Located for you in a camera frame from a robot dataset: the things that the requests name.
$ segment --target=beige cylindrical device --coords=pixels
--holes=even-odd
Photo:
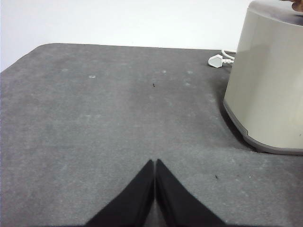
[[[303,155],[303,2],[253,1],[224,106],[258,151]]]

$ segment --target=power cord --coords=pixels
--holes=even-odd
[[[229,59],[223,59],[222,55],[217,54],[208,60],[208,64],[215,68],[222,67],[222,64],[232,64],[234,62],[235,58],[228,55],[226,52],[236,53],[235,50],[221,50],[221,53]]]

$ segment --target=gray mat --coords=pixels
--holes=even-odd
[[[227,223],[301,227],[303,157],[243,141],[217,53],[47,44],[2,72],[1,226],[83,224],[161,158]]]

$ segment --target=gray carpet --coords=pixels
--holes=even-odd
[[[161,158],[227,223],[301,227],[303,157],[243,141],[217,53],[47,44],[2,72],[1,226],[83,224]]]

